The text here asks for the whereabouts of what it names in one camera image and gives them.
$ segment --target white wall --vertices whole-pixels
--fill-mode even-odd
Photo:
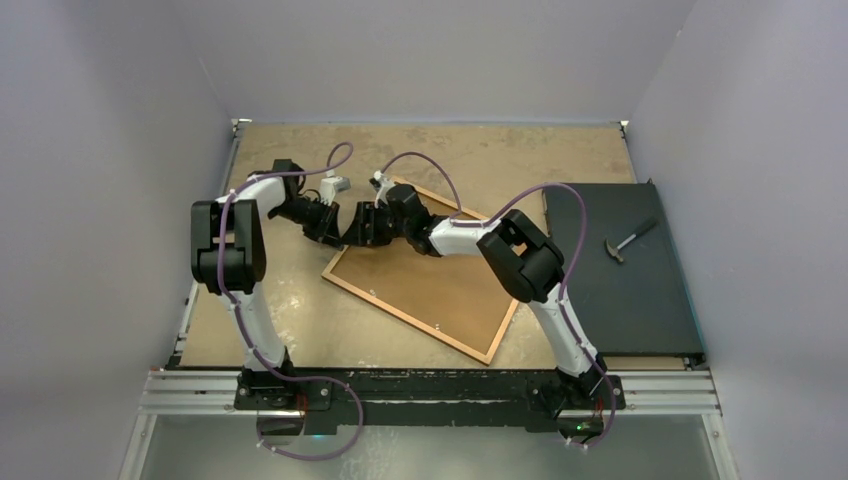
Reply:
[[[3,1],[0,478],[115,478],[224,114],[167,1]]]
[[[176,0],[227,113],[630,118],[695,0]]]
[[[848,475],[848,4],[699,0],[630,123],[745,479]]]

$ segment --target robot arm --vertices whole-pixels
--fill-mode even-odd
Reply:
[[[270,172],[297,172],[302,169],[291,160],[276,160]],[[224,281],[240,305],[244,329],[262,356],[277,368],[288,362],[285,345],[277,337],[262,287],[266,256],[261,221],[282,216],[303,226],[303,234],[319,243],[340,248],[335,194],[350,188],[350,181],[332,170],[321,180],[319,198],[301,194],[303,177],[274,177],[258,180],[242,190],[230,207],[227,230],[232,239],[218,238],[220,218],[226,196],[213,201],[196,202],[191,209],[191,271],[195,280],[218,296],[238,325],[232,303],[221,294],[217,281],[218,245],[227,242],[224,256]],[[262,371],[264,366],[248,350],[245,368]]]
[[[290,160],[278,160],[272,171],[297,171]],[[494,221],[461,221],[431,215],[421,204],[411,185],[391,183],[384,175],[375,174],[372,184],[378,188],[378,202],[360,202],[354,221],[340,238],[336,217],[338,204],[328,198],[349,186],[347,179],[333,175],[322,182],[322,198],[310,199],[300,194],[300,177],[269,178],[244,189],[231,205],[227,230],[234,238],[217,238],[220,215],[226,197],[192,206],[192,274],[207,289],[219,296],[235,314],[228,298],[221,295],[217,282],[218,242],[226,241],[224,279],[227,289],[240,304],[244,327],[264,358],[275,367],[290,365],[286,347],[277,336],[262,290],[265,275],[265,249],[261,219],[283,216],[303,225],[306,237],[340,247],[342,244],[379,246],[403,236],[413,248],[425,255],[481,255],[492,267],[504,289],[514,298],[528,303],[536,315],[557,362],[557,373],[564,383],[576,386],[591,397],[602,380],[593,369],[584,349],[602,370],[603,359],[585,338],[577,316],[562,297],[563,307],[575,329],[571,333],[560,311],[558,292],[564,274],[563,255],[523,213],[511,210]],[[515,247],[523,247],[516,253]],[[245,368],[262,371],[255,356],[245,350]]]
[[[375,179],[380,183],[388,179]],[[584,349],[603,370],[603,359],[587,339],[568,298],[559,298],[564,258],[550,238],[519,210],[510,210],[492,221],[454,220],[431,215],[411,185],[394,185],[379,190],[378,202],[392,212],[399,236],[404,236],[422,254],[481,255],[504,289],[527,303],[539,321],[554,353],[557,370],[564,381],[576,384],[591,396],[602,380]],[[568,315],[571,333],[559,308]]]

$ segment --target wooden table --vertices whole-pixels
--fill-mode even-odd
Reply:
[[[373,198],[367,179],[394,155],[416,150],[450,173],[463,205],[486,215],[527,187],[544,181],[627,183],[633,181],[618,126],[393,126],[251,125],[244,133],[230,178],[239,185],[249,173],[291,158],[305,169],[325,164],[337,143],[356,150],[338,174],[353,188],[337,197],[342,232],[356,201]],[[395,163],[390,174],[451,197],[439,172],[420,159]],[[307,180],[307,188],[319,179]],[[519,204],[545,228],[541,194]],[[303,237],[301,227],[278,219],[263,226],[268,271],[265,293],[278,334],[295,365],[481,368],[482,364],[422,334],[321,278],[336,253]],[[194,306],[184,366],[238,366],[243,362],[237,331],[217,298],[200,289]],[[615,359],[611,368],[621,368]],[[548,368],[553,355],[530,310],[519,306],[492,368]],[[651,368],[644,361],[633,368]]]

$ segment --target metal frame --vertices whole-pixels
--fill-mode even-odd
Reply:
[[[226,190],[238,149],[249,119],[233,120],[233,144],[227,161],[220,191]],[[180,356],[194,315],[199,286],[192,282],[180,323],[174,355]],[[704,423],[706,441],[720,480],[738,480],[724,423],[721,407],[715,392],[712,375],[703,371],[617,371],[610,372],[622,380],[628,406],[617,415],[700,415]],[[120,480],[141,478],[159,415],[237,415],[258,416],[257,410],[235,410],[236,377],[239,370],[158,370],[148,374],[138,407]],[[296,418],[297,410],[262,411],[262,416]],[[591,412],[566,410],[562,417],[581,417]]]
[[[235,410],[240,371],[162,370],[148,374],[140,415],[259,415]],[[710,372],[610,372],[621,377],[628,406],[617,415],[718,415],[718,397]],[[262,416],[298,417],[297,410],[263,410]],[[562,417],[591,415],[566,410]]]

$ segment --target hammer handle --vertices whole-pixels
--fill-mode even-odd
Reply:
[[[655,226],[657,226],[656,217],[650,217],[644,222],[640,223],[639,226],[636,227],[636,230],[633,230],[633,237],[638,237],[643,233],[647,232],[648,230],[654,228]]]

